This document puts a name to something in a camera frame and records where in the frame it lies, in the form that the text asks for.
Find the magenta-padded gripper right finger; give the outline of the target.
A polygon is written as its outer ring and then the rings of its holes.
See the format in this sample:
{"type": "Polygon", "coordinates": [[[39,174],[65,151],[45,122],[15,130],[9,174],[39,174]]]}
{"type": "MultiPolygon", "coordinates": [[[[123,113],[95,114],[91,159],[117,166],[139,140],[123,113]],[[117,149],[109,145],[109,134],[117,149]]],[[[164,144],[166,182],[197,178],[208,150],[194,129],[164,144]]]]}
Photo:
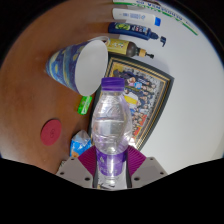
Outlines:
{"type": "Polygon", "coordinates": [[[167,176],[154,157],[146,157],[132,146],[127,148],[126,183],[128,189],[140,188],[167,176]]]}

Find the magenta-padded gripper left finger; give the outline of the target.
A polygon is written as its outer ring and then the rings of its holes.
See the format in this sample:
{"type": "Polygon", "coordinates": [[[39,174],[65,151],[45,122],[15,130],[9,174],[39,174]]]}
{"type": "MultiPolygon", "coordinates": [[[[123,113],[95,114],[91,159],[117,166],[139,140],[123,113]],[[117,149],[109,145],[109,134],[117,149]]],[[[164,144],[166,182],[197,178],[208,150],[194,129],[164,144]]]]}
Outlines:
{"type": "Polygon", "coordinates": [[[96,188],[98,182],[96,147],[90,147],[79,157],[70,157],[56,175],[84,188],[96,188]]]}

